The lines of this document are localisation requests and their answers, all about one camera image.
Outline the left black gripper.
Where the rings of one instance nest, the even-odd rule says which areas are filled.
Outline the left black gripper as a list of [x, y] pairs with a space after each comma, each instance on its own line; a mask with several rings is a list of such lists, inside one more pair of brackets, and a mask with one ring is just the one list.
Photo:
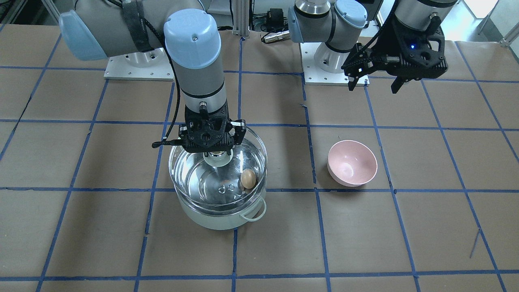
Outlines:
[[342, 65], [348, 76], [348, 90], [353, 91], [361, 76], [385, 71], [396, 76], [391, 92], [413, 79], [438, 78], [448, 70], [445, 38], [438, 16], [426, 21], [419, 31], [402, 24], [397, 17], [388, 18], [381, 30], [367, 44], [356, 43]]

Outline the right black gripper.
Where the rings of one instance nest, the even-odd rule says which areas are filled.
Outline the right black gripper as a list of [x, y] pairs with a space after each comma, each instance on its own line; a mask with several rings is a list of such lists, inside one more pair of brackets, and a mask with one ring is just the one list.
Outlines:
[[185, 123], [179, 130], [180, 146], [189, 153], [203, 153], [204, 157], [214, 157], [212, 152], [227, 152], [241, 145], [247, 132], [244, 119], [232, 121], [228, 105], [223, 105], [213, 113], [201, 114], [184, 107]]

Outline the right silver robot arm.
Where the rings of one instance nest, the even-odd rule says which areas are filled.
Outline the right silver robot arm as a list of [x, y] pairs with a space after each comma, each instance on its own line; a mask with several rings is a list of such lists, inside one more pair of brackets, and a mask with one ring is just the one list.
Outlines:
[[228, 113], [222, 39], [213, 16], [198, 0], [80, 0], [58, 18], [76, 58], [89, 61], [163, 48], [185, 102], [179, 137], [153, 148], [181, 146], [189, 153], [225, 153], [243, 142], [244, 120]]

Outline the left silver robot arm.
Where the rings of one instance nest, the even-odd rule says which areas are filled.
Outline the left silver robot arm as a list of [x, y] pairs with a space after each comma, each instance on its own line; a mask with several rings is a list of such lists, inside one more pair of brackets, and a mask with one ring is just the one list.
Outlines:
[[380, 30], [365, 45], [358, 42], [369, 22], [356, 0], [297, 0], [287, 22], [295, 43], [319, 43], [314, 60], [330, 73], [343, 74], [348, 89], [376, 71], [394, 76], [396, 94], [409, 81], [438, 78], [448, 70], [441, 24], [456, 1], [396, 0]]

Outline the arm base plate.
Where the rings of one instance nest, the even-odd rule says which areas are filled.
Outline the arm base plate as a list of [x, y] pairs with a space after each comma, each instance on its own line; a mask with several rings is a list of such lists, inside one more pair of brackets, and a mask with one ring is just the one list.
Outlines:
[[341, 69], [348, 52], [336, 52], [326, 43], [300, 43], [300, 51], [306, 84], [348, 86], [350, 78]]
[[163, 48], [110, 57], [104, 78], [123, 81], [175, 80]]

